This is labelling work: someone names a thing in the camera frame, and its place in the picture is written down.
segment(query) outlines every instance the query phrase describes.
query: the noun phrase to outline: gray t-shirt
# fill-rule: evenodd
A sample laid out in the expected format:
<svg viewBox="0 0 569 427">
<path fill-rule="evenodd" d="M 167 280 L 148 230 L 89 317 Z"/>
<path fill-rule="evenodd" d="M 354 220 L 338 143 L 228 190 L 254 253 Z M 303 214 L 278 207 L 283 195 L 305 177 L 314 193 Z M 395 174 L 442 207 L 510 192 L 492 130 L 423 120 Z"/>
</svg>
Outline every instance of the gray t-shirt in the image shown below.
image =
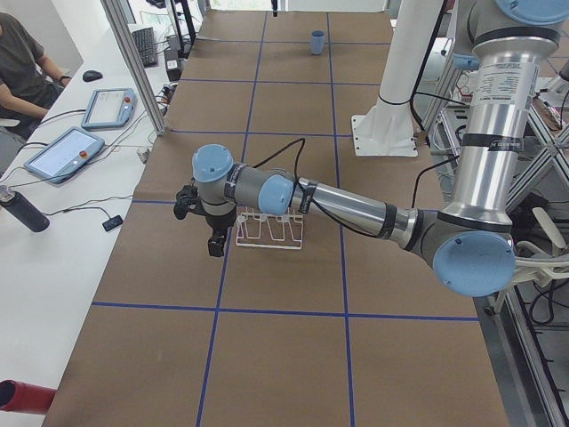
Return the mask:
<svg viewBox="0 0 569 427">
<path fill-rule="evenodd" d="M 6 84 L 12 95 L 36 104 L 47 86 L 36 68 L 44 48 L 13 16 L 0 13 L 0 26 L 4 31 L 0 36 L 0 85 Z M 0 117 L 13 113 L 0 106 Z"/>
</svg>

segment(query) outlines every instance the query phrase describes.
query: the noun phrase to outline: white cup rack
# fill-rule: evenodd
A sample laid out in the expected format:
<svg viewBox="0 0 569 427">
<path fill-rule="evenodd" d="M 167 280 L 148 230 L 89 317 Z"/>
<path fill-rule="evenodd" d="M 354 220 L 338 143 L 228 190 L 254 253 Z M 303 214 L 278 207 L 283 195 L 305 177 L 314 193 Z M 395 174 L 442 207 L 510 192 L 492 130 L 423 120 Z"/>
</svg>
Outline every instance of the white cup rack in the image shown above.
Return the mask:
<svg viewBox="0 0 569 427">
<path fill-rule="evenodd" d="M 302 249 L 303 216 L 291 208 L 283 215 L 271 215 L 260 213 L 251 207 L 239 207 L 236 219 L 236 244 L 275 249 Z"/>
</svg>

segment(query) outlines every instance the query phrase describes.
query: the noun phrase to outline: blue cup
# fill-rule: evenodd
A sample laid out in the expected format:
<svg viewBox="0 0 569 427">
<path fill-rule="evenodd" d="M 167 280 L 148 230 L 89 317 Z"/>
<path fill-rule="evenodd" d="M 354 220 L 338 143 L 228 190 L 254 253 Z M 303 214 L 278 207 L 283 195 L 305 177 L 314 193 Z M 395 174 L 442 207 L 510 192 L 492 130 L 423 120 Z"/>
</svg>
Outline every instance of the blue cup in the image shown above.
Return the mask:
<svg viewBox="0 0 569 427">
<path fill-rule="evenodd" d="M 322 53 L 322 49 L 324 49 L 324 39 L 324 31 L 320 29 L 312 31 L 312 38 L 310 39 L 310 51 L 312 51 L 313 55 L 319 55 Z"/>
</svg>

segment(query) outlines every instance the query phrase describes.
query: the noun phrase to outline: keyboard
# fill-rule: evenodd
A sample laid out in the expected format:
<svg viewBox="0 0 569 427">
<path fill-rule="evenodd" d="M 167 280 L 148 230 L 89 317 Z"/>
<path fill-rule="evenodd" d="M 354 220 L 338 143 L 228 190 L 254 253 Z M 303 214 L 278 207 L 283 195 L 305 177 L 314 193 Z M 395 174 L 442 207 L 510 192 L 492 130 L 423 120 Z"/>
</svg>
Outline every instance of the keyboard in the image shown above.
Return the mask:
<svg viewBox="0 0 569 427">
<path fill-rule="evenodd" d="M 152 28 L 143 28 L 133 31 L 132 38 L 139 50 L 140 58 L 144 67 L 158 63 L 156 55 L 156 44 L 154 43 L 154 31 Z"/>
</svg>

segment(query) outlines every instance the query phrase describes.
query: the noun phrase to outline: black water bottle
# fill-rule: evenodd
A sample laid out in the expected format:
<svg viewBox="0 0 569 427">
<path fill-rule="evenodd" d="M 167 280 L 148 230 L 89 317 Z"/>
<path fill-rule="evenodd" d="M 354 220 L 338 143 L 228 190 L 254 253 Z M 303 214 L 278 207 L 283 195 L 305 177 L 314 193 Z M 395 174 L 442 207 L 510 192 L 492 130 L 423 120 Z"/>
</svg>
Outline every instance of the black water bottle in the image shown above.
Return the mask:
<svg viewBox="0 0 569 427">
<path fill-rule="evenodd" d="M 44 231 L 50 225 L 50 220 L 29 203 L 29 200 L 5 185 L 0 185 L 0 205 L 35 233 Z"/>
</svg>

